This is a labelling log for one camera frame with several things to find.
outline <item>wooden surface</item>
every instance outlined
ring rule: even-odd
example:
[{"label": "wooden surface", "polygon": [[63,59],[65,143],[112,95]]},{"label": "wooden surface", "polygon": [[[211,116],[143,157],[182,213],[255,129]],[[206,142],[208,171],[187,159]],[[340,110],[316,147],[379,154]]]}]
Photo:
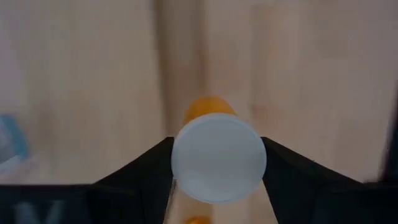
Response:
[{"label": "wooden surface", "polygon": [[[398,80],[393,0],[0,0],[0,110],[39,165],[20,182],[93,182],[176,135],[220,95],[267,136],[377,179]],[[275,223],[263,186],[210,206],[177,192],[169,223]]]}]

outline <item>blurry background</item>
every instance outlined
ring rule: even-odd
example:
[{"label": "blurry background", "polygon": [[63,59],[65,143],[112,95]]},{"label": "blurry background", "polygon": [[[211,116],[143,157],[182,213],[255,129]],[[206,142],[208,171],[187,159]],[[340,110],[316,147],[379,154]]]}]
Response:
[{"label": "blurry background", "polygon": [[[3,180],[91,183],[176,135],[220,95],[267,136],[376,180],[398,80],[394,0],[0,0],[0,112],[33,162]],[[209,206],[177,192],[169,223],[275,222],[264,186]]]}]

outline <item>orange object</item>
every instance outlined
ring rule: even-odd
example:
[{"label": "orange object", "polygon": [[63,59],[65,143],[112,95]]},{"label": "orange object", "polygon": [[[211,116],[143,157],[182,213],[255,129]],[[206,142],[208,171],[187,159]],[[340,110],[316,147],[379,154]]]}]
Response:
[{"label": "orange object", "polygon": [[189,219],[187,224],[210,224],[210,219],[207,217],[194,217]]},{"label": "orange object", "polygon": [[191,120],[210,113],[226,113],[236,115],[232,107],[219,96],[207,96],[195,100],[185,113],[184,125]]}]

